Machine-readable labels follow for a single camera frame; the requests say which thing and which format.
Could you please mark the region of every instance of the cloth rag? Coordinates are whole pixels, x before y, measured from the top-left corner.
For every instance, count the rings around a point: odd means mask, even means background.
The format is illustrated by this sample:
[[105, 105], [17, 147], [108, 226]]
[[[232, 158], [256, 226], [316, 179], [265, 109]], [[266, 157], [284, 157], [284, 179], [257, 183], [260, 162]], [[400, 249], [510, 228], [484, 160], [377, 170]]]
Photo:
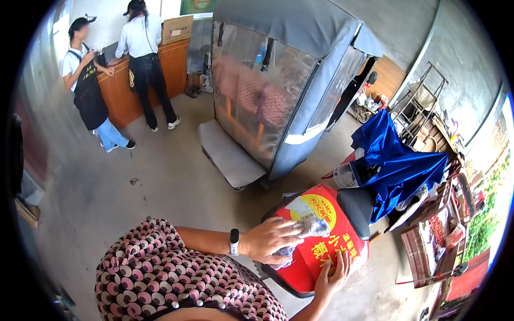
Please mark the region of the cloth rag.
[[[299, 229], [303, 228], [303, 232], [298, 234], [297, 237], [306, 238], [309, 236], [321, 236], [328, 237], [330, 235], [330, 226], [328, 223], [321, 218], [314, 218], [311, 220], [303, 220], [296, 224], [289, 226], [288, 229]], [[289, 256], [292, 257], [292, 253], [295, 251], [296, 245], [291, 247], [281, 248], [274, 253], [274, 255]], [[278, 270], [291, 265], [291, 262], [285, 262], [283, 264], [270, 264], [269, 266]]]

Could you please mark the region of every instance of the red patterned fabric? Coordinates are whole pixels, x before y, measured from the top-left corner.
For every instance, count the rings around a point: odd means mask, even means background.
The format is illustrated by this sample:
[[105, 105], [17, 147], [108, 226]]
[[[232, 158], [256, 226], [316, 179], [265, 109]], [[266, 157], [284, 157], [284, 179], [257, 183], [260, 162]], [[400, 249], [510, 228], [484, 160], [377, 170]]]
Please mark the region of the red patterned fabric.
[[227, 255], [187, 249], [163, 219], [143, 222], [111, 246], [96, 281], [95, 298], [105, 321], [150, 321], [188, 302], [223, 305], [242, 319], [287, 321], [282, 305], [253, 272]]
[[284, 126], [292, 108], [286, 101], [288, 92], [228, 55], [219, 58], [213, 70], [221, 94], [269, 123]]

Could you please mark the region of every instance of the blue fabric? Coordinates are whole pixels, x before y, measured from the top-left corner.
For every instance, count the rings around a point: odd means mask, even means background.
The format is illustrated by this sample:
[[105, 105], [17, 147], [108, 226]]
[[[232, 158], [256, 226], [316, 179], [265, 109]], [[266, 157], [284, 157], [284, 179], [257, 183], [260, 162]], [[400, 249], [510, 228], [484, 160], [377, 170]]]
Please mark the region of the blue fabric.
[[105, 151], [114, 147], [114, 144], [117, 144], [121, 147], [126, 147], [129, 143], [129, 140], [125, 138], [120, 132], [114, 127], [114, 125], [107, 118], [100, 127], [97, 128], [98, 136], [103, 143], [103, 148]]
[[391, 116], [381, 110], [352, 135], [353, 148], [364, 149], [355, 165], [380, 165], [379, 173], [361, 185], [378, 193], [371, 223], [389, 214], [424, 183], [428, 189], [441, 183], [448, 154], [413, 151], [398, 138]]

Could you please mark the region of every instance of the wooden board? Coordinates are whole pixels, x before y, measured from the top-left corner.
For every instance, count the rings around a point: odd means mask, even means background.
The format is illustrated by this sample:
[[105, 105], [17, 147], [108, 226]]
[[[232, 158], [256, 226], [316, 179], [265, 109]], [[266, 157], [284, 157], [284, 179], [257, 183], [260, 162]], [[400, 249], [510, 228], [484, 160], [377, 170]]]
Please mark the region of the wooden board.
[[[414, 122], [411, 124], [411, 128], [415, 128], [417, 124], [423, 121], [424, 118], [418, 116]], [[428, 136], [432, 136], [437, 142], [437, 150], [436, 152], [447, 153], [448, 154], [448, 163], [451, 163], [456, 157], [457, 154], [449, 142], [448, 136], [444, 135], [441, 130], [434, 124], [434, 121], [429, 120], [425, 124], [425, 128], [428, 130]]]
[[[362, 69], [357, 74], [362, 72], [365, 65], [366, 63], [364, 63]], [[369, 97], [371, 94], [373, 98], [377, 95], [384, 94], [388, 99], [391, 99], [407, 75], [403, 69], [387, 56], [380, 58], [373, 66], [372, 70], [377, 72], [378, 78], [375, 84], [366, 89], [366, 96]]]
[[18, 214], [23, 217], [33, 228], [38, 227], [38, 218], [34, 217], [34, 215], [18, 200], [14, 199], [14, 203], [16, 204], [16, 210]]
[[401, 240], [407, 250], [407, 258], [414, 279], [414, 288], [417, 289], [432, 283], [432, 280], [418, 281], [432, 276], [418, 224], [404, 230], [401, 234]]
[[[188, 45], [189, 39], [159, 46], [159, 58], [170, 98], [178, 96], [186, 89]], [[98, 83], [109, 109], [109, 119], [120, 129], [143, 115], [143, 109], [137, 94], [131, 92], [129, 87], [129, 59], [124, 57], [114, 69], [114, 77], [99, 74]], [[152, 107], [161, 105], [151, 86], [149, 95]]]

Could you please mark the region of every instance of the plastic bag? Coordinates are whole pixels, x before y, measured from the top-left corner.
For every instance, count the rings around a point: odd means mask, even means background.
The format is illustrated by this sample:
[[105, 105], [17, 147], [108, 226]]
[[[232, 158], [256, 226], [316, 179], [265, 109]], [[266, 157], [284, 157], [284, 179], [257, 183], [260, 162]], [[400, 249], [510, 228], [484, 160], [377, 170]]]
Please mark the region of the plastic bag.
[[453, 229], [453, 231], [446, 237], [446, 248], [451, 249], [455, 245], [457, 245], [466, 234], [466, 228], [462, 226], [460, 223]]
[[439, 244], [436, 244], [435, 247], [437, 248], [437, 253], [435, 253], [435, 261], [439, 262], [439, 260], [443, 257], [444, 253], [446, 252], [446, 248], [442, 248]]

